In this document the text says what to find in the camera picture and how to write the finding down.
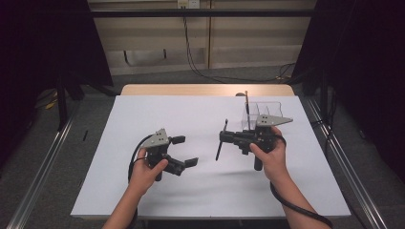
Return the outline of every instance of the wooden table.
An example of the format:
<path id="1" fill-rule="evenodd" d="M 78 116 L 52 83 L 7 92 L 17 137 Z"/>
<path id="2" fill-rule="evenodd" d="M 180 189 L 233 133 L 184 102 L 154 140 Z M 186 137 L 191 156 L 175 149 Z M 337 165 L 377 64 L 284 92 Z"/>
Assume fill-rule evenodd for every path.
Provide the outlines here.
<path id="1" fill-rule="evenodd" d="M 229 95 L 294 96 L 285 84 L 129 84 L 121 95 Z"/>

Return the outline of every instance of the wrist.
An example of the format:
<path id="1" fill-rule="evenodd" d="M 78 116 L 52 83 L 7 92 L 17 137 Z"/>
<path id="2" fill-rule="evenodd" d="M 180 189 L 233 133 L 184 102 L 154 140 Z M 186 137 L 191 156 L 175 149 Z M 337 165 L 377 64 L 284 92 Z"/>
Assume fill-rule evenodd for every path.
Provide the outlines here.
<path id="1" fill-rule="evenodd" d="M 146 191 L 140 188 L 140 185 L 131 183 L 128 184 L 126 192 L 128 192 L 131 196 L 136 198 L 141 198 L 146 193 Z"/>
<path id="2" fill-rule="evenodd" d="M 292 178 L 291 178 L 291 176 L 289 175 L 288 172 L 284 172 L 284 173 L 281 173 L 281 174 L 279 174 L 277 176 L 274 176 L 270 181 L 274 185 L 274 187 L 276 187 L 276 189 L 278 187 L 283 187 L 283 186 L 286 186 L 286 185 L 290 185 L 291 182 L 293 182 Z"/>

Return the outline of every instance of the electrical outlet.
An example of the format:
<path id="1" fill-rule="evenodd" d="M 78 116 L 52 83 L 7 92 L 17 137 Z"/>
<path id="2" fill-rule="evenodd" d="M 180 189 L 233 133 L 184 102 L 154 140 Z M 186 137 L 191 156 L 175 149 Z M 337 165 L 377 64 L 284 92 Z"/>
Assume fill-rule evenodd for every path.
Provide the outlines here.
<path id="1" fill-rule="evenodd" d="M 178 9 L 188 9 L 188 0 L 178 0 Z"/>
<path id="2" fill-rule="evenodd" d="M 188 8 L 189 9 L 199 9 L 200 0 L 188 0 Z"/>

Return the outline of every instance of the gray floor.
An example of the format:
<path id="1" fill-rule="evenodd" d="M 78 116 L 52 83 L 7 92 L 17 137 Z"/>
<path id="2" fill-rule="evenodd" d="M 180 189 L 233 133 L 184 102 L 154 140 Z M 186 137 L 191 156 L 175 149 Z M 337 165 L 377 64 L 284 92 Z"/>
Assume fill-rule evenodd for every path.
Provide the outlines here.
<path id="1" fill-rule="evenodd" d="M 246 67 L 236 69 L 205 70 L 202 73 L 225 77 L 271 80 L 279 75 L 279 67 Z M 244 80 L 222 79 L 226 83 L 246 83 Z M 145 73 L 115 76 L 119 92 L 128 83 L 217 83 L 197 76 L 191 71 L 171 73 Z M 267 83 L 279 83 L 271 80 Z M 80 101 L 68 99 L 70 110 L 78 106 L 73 125 L 65 143 L 55 159 L 45 185 L 36 200 L 25 228 L 100 228 L 103 220 L 83 220 L 70 217 L 80 185 L 86 176 L 97 144 L 102 135 L 114 98 L 83 86 L 85 98 Z M 301 85 L 293 86 L 300 95 L 309 121 L 315 120 L 308 106 L 308 97 L 301 92 Z M 40 101 L 45 104 L 48 99 Z M 57 106 L 46 110 L 38 108 L 37 116 L 25 138 L 3 168 L 0 180 L 0 228 L 6 228 L 18 204 L 29 189 L 33 178 L 48 152 L 58 126 Z M 343 106 L 337 105 L 333 129 L 339 138 L 355 172 L 378 207 L 387 228 L 403 228 L 405 225 L 405 185 L 380 159 L 372 142 L 359 134 L 359 129 Z M 323 147 L 325 138 L 319 127 L 314 128 Z M 328 150 L 330 166 L 348 203 L 359 215 L 367 228 L 372 228 L 362 206 L 352 191 L 342 169 Z M 334 228 L 363 228 L 355 216 L 333 219 Z M 219 220 L 219 221 L 149 221 L 149 228 L 288 228 L 280 220 Z"/>

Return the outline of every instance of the finger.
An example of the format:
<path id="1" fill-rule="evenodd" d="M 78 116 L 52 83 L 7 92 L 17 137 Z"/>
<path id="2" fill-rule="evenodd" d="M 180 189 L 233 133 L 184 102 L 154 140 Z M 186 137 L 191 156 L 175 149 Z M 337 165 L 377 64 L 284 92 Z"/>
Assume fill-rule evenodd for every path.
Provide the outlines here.
<path id="1" fill-rule="evenodd" d="M 277 138 L 276 146 L 274 147 L 273 151 L 274 150 L 279 150 L 279 149 L 282 149 L 282 148 L 286 148 L 286 147 L 287 147 L 287 145 L 285 144 L 285 142 L 282 139 Z"/>
<path id="2" fill-rule="evenodd" d="M 146 149 L 145 148 L 141 148 L 138 151 L 138 157 L 137 158 L 141 158 L 141 157 L 145 157 L 146 156 Z"/>
<path id="3" fill-rule="evenodd" d="M 282 133 L 281 133 L 281 131 L 280 131 L 280 129 L 278 129 L 277 127 L 275 127 L 275 126 L 271 126 L 271 130 L 274 132 L 274 134 L 276 134 L 276 135 L 283 135 Z"/>
<path id="4" fill-rule="evenodd" d="M 164 168 L 166 168 L 167 164 L 169 163 L 169 161 L 167 159 L 163 159 L 161 160 L 157 165 L 155 165 L 155 167 L 152 169 L 152 173 L 154 176 L 157 176 L 161 171 L 164 170 Z"/>
<path id="5" fill-rule="evenodd" d="M 263 152 L 262 149 L 259 148 L 259 146 L 254 143 L 250 143 L 249 147 L 256 157 L 258 157 L 262 161 L 265 159 L 266 153 Z"/>

